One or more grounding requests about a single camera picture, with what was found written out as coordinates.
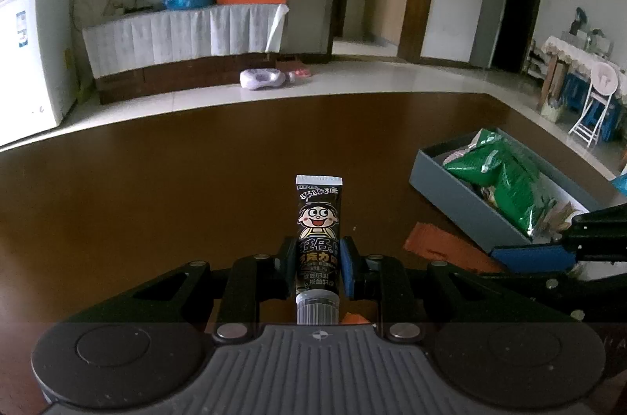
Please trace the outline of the orange snack packet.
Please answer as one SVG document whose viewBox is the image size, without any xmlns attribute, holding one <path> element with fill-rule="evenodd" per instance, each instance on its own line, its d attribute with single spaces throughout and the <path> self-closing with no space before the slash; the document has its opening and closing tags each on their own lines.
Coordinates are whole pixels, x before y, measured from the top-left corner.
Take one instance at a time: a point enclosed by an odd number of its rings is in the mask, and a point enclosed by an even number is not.
<svg viewBox="0 0 627 415">
<path fill-rule="evenodd" d="M 425 260 L 445 261 L 475 274 L 503 271 L 485 252 L 433 224 L 416 223 L 403 248 Z"/>
</svg>

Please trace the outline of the green snack bag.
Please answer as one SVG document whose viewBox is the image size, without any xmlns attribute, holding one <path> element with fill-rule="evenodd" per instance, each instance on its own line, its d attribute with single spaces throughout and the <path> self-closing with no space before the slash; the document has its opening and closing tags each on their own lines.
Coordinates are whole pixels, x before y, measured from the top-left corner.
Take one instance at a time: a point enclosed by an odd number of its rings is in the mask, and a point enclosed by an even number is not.
<svg viewBox="0 0 627 415">
<path fill-rule="evenodd" d="M 468 145 L 449 154 L 442 166 L 478 187 L 487 202 L 529 238 L 555 204 L 536 162 L 501 133 L 481 129 Z"/>
</svg>

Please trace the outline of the black cartoon chocolate tube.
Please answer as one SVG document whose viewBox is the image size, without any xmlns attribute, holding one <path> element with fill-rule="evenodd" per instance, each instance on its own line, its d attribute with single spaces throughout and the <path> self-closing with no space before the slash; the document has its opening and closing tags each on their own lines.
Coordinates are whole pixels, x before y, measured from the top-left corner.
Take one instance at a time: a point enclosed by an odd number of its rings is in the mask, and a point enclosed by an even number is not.
<svg viewBox="0 0 627 415">
<path fill-rule="evenodd" d="M 297 323 L 328 326 L 339 323 L 341 253 L 340 213 L 343 181 L 338 176 L 295 177 L 297 213 Z"/>
</svg>

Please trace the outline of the brown white-label snack packet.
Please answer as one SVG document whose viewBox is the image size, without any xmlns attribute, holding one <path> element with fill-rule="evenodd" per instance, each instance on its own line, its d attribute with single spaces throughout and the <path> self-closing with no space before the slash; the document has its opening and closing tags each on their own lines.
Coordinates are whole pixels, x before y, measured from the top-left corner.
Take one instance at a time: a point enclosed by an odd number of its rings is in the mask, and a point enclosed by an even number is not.
<svg viewBox="0 0 627 415">
<path fill-rule="evenodd" d="M 542 217 L 538 225 L 538 237 L 548 237 L 550 239 L 561 236 L 573 224 L 575 217 L 588 213 L 582 207 L 574 206 L 571 202 L 556 203 Z"/>
</svg>

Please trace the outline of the grey open cardboard box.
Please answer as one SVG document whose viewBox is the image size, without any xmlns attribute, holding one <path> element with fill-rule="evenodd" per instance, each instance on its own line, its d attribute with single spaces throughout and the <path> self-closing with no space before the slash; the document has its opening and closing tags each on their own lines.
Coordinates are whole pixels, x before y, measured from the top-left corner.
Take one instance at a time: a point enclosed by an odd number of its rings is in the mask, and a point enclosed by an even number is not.
<svg viewBox="0 0 627 415">
<path fill-rule="evenodd" d="M 570 224 L 605 205 L 522 142 L 500 129 L 479 129 L 418 151 L 413 189 L 484 252 L 545 244 L 553 217 Z"/>
</svg>

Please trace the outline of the white folding chair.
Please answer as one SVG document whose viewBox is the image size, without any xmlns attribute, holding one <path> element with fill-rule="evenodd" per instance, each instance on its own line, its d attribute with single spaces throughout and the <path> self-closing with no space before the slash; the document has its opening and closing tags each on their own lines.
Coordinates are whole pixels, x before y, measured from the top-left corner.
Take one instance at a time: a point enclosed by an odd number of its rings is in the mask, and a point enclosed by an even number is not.
<svg viewBox="0 0 627 415">
<path fill-rule="evenodd" d="M 618 88 L 620 79 L 615 69 L 605 62 L 596 63 L 589 76 L 585 105 L 569 130 L 570 135 L 575 135 L 585 142 L 587 149 L 594 147 L 600 140 L 603 122 Z"/>
</svg>

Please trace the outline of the cloth covered side table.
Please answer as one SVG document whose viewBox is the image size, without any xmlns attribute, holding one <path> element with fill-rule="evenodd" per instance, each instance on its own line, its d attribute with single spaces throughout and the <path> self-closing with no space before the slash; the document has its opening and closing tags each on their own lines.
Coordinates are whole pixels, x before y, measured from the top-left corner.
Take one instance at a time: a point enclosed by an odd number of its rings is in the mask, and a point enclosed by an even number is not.
<svg viewBox="0 0 627 415">
<path fill-rule="evenodd" d="M 626 71 L 610 60 L 605 60 L 596 54 L 588 53 L 579 49 L 574 45 L 561 40 L 556 36 L 549 36 L 545 42 L 540 45 L 540 51 L 549 58 L 547 73 L 541 89 L 541 96 L 538 103 L 538 109 L 544 105 L 551 89 L 551 84 L 555 78 L 557 66 L 562 63 L 566 65 L 567 73 L 579 73 L 586 80 L 590 79 L 592 69 L 600 64 L 605 63 L 613 68 L 618 76 L 618 90 L 616 90 L 616 98 L 623 107 L 626 107 Z"/>
</svg>

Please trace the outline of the purple white bottle on floor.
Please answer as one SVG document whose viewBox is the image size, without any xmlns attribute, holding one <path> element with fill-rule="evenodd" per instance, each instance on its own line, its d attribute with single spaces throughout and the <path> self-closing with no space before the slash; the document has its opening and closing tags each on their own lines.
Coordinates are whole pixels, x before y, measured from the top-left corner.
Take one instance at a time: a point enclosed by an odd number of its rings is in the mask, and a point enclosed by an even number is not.
<svg viewBox="0 0 627 415">
<path fill-rule="evenodd" d="M 262 90 L 279 88 L 288 83 L 297 82 L 301 78 L 309 78 L 312 73 L 308 69 L 297 69 L 283 72 L 273 68 L 245 69 L 240 72 L 239 84 L 245 90 Z"/>
</svg>

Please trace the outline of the white cloth covered cabinet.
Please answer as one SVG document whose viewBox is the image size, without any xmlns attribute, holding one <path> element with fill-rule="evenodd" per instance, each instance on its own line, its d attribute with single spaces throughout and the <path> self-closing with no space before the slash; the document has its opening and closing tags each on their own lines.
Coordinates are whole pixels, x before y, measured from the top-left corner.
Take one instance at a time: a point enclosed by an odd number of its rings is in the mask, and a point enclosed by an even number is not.
<svg viewBox="0 0 627 415">
<path fill-rule="evenodd" d="M 103 104 L 236 84 L 245 69 L 273 68 L 285 4 L 214 5 L 119 17 L 82 31 Z"/>
</svg>

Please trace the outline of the kitchen counter cabinet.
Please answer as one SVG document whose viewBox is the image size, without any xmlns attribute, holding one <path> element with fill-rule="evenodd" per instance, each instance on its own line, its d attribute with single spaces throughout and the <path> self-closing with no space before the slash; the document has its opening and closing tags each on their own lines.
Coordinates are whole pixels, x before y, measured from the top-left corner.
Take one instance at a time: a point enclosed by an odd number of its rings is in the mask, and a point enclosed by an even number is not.
<svg viewBox="0 0 627 415">
<path fill-rule="evenodd" d="M 399 45 L 407 0 L 364 0 L 363 33 L 385 45 Z"/>
</svg>

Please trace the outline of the white chest freezer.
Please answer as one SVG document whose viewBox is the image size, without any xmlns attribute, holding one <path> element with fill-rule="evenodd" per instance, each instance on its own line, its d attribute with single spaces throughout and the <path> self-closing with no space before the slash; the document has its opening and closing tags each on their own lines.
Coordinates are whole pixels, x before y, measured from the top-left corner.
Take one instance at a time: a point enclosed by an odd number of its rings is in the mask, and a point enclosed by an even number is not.
<svg viewBox="0 0 627 415">
<path fill-rule="evenodd" d="M 0 142 L 59 126 L 79 92 L 69 0 L 1 0 Z"/>
</svg>

